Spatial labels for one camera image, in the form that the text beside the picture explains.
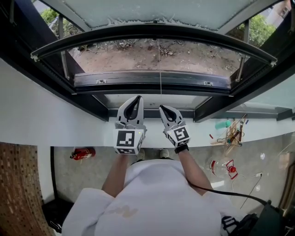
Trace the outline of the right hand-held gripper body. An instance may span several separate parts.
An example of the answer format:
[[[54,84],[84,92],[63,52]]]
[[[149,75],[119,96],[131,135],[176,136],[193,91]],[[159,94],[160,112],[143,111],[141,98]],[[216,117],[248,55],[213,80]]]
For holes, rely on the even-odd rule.
[[[173,144],[175,148],[186,145],[190,141],[187,125],[175,126],[170,129],[164,129],[164,135]]]

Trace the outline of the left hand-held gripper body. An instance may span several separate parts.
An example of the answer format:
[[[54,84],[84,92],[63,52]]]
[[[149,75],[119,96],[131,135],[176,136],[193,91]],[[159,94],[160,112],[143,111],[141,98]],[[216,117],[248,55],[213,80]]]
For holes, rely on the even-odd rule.
[[[117,154],[138,155],[145,139],[146,126],[117,121],[113,130],[113,147]]]

